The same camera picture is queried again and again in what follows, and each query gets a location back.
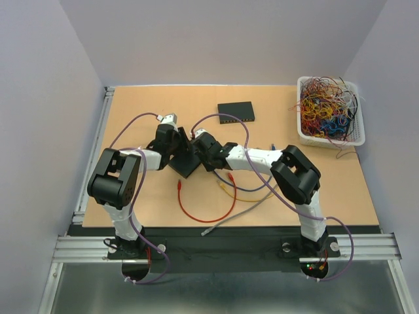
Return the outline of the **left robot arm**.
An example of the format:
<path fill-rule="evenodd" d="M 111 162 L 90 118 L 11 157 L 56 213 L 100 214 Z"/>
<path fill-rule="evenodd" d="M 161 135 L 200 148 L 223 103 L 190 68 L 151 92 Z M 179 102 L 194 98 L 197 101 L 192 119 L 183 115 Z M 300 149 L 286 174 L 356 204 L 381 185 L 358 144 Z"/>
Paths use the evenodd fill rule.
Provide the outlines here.
<path fill-rule="evenodd" d="M 160 124 L 155 139 L 145 150 L 128 148 L 105 149 L 91 174 L 87 193 L 108 212 L 115 229 L 115 239 L 106 240 L 111 253 L 140 257 L 146 242 L 138 236 L 145 234 L 137 221 L 132 206 L 136 196 L 139 173 L 159 171 L 170 166 L 183 178 L 200 165 L 184 128 Z"/>

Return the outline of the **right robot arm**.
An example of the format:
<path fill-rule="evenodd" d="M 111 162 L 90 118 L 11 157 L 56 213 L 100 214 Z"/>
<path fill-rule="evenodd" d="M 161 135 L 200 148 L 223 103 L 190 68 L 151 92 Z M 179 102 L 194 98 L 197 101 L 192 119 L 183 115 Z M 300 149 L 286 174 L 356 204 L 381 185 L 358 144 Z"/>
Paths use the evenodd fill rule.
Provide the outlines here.
<path fill-rule="evenodd" d="M 261 150 L 232 142 L 222 145 L 203 128 L 191 143 L 210 170 L 254 171 L 260 179 L 263 174 L 272 176 L 282 193 L 279 199 L 299 216 L 302 250 L 316 255 L 327 248 L 329 234 L 319 200 L 321 174 L 298 147 Z"/>

